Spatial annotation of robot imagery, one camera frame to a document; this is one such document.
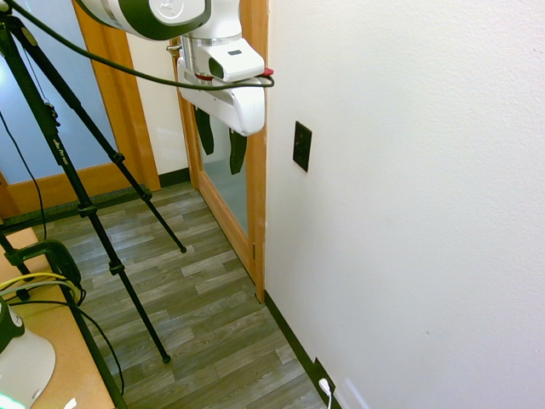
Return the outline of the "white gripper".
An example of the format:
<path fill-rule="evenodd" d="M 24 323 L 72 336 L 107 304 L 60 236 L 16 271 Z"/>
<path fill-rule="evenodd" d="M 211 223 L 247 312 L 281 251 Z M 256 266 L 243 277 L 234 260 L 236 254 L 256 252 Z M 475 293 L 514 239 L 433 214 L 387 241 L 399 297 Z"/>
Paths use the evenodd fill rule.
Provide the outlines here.
<path fill-rule="evenodd" d="M 232 175 L 238 174 L 244 165 L 247 137 L 261 131 L 265 123 L 265 81 L 249 78 L 237 83 L 226 83 L 218 78 L 211 81 L 197 78 L 185 67 L 185 61 L 177 60 L 177 79 L 182 84 L 198 87 L 215 87 L 215 90 L 180 88 L 182 97 L 195 106 L 195 122 L 204 152 L 215 150 L 210 116 L 219 119 L 229 130 L 231 152 L 229 167 Z"/>

